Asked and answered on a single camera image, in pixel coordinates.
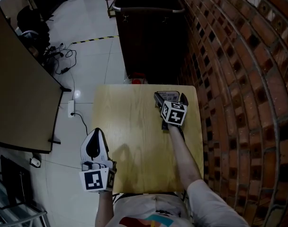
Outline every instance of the brick wall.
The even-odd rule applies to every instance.
[[[204,180],[250,225],[288,226],[288,0],[184,2]]]

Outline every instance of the yellow black warning tape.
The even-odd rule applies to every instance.
[[[96,38],[96,39],[83,40],[83,41],[79,41],[79,42],[72,42],[71,44],[80,44],[80,43],[94,41],[94,40],[103,40],[103,39],[118,38],[118,37],[119,37],[118,35],[107,36],[107,37],[101,37],[101,38]]]

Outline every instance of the person's arm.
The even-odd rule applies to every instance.
[[[112,192],[100,192],[95,227],[105,227],[114,216]]]
[[[205,227],[247,227],[246,221],[202,180],[198,165],[188,150],[179,129],[170,124],[168,124],[168,129],[180,180],[184,189],[187,190],[193,218],[197,225]]]
[[[171,135],[171,142],[178,165],[180,180],[184,189],[187,190],[192,182],[202,179],[200,171],[197,163],[188,150],[179,129],[171,124],[168,124],[168,129]]]

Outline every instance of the table top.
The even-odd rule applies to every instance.
[[[156,91],[178,91],[189,106],[182,126],[185,142],[203,176],[203,143],[196,89],[177,85],[102,85],[95,93],[92,129],[105,134],[117,162],[114,192],[183,191],[170,135],[161,128]]]

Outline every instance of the desk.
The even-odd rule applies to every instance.
[[[102,85],[93,103],[92,129],[103,130],[109,157],[117,161],[114,192],[182,191],[169,133],[155,107],[156,91],[179,91],[189,101],[182,126],[203,176],[203,143],[196,89],[177,85]]]

